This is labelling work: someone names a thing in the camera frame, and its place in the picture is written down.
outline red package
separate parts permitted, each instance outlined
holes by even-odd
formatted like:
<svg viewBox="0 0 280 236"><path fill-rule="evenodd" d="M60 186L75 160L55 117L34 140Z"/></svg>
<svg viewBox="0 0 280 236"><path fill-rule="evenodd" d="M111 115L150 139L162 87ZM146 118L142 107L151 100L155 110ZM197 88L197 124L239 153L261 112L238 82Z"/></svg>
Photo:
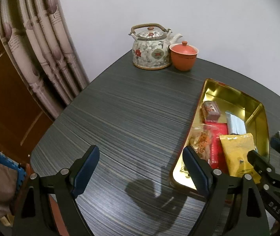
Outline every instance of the red package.
<svg viewBox="0 0 280 236"><path fill-rule="evenodd" d="M226 123L207 122L207 125L215 126L218 129L211 130L212 144L210 151L209 164L213 169L220 169L223 173L228 173L223 148L221 145L220 135L228 135L228 125Z"/></svg>

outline floral teapot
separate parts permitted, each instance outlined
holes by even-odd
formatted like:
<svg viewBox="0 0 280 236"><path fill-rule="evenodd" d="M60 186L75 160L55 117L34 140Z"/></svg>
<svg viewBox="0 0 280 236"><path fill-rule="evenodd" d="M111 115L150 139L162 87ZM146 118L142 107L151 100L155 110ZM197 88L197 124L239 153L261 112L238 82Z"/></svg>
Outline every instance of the floral teapot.
<svg viewBox="0 0 280 236"><path fill-rule="evenodd" d="M147 27L147 31L136 35L135 29ZM129 35L135 39L133 43L133 64L142 69L156 70L171 64L169 46L182 37L181 34L171 36L172 31L159 24L142 24L131 28Z"/></svg>

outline teapot lid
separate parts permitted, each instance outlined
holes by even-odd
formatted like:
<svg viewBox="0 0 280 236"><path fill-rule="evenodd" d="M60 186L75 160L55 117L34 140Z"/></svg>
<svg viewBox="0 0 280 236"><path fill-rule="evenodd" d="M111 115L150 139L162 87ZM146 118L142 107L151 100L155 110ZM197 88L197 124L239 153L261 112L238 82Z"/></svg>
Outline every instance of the teapot lid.
<svg viewBox="0 0 280 236"><path fill-rule="evenodd" d="M166 34L161 31L154 30L154 27L148 27L148 31L137 34L138 40L142 41L157 41L166 38Z"/></svg>
<svg viewBox="0 0 280 236"><path fill-rule="evenodd" d="M177 44L171 48L172 51L184 55L196 55L198 53L192 46L187 45L188 42L182 41L181 44Z"/></svg>

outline brown teapot handle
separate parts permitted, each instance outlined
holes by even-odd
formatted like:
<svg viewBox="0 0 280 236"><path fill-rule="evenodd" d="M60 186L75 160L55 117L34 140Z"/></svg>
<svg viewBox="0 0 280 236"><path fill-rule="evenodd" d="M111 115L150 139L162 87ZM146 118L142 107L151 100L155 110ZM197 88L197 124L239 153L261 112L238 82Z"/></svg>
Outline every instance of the brown teapot handle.
<svg viewBox="0 0 280 236"><path fill-rule="evenodd" d="M130 31L130 34L136 34L135 32L135 29L138 29L138 28L143 28L143 27L158 27L159 29L161 29L163 32L169 32L170 29L166 29L164 28L163 26L161 26L160 24L156 24L156 23L149 23L149 24L141 24L141 25L136 25L136 26L133 26L131 28L131 31Z"/></svg>

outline yellow packet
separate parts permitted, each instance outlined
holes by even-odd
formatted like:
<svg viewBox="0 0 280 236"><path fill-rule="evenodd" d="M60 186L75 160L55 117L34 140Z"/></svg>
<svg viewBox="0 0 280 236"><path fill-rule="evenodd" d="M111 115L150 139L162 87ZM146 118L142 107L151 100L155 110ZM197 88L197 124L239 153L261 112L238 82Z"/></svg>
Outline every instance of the yellow packet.
<svg viewBox="0 0 280 236"><path fill-rule="evenodd" d="M247 153L255 150L253 135L220 135L220 140L230 176L242 177L243 174L250 174L254 182L259 183L260 175L247 160Z"/></svg>

